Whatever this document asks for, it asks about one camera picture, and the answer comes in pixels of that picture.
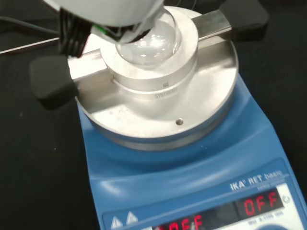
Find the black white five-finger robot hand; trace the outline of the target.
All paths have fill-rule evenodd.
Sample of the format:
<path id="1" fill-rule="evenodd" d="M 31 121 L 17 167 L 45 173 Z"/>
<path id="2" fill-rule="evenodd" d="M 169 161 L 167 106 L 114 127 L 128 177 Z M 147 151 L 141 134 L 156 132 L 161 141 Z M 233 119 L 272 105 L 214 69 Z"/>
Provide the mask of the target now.
<path id="1" fill-rule="evenodd" d="M 81 57 L 90 34 L 113 44 L 146 36 L 163 13 L 162 0 L 47 0 L 59 13 L 59 50 Z"/>

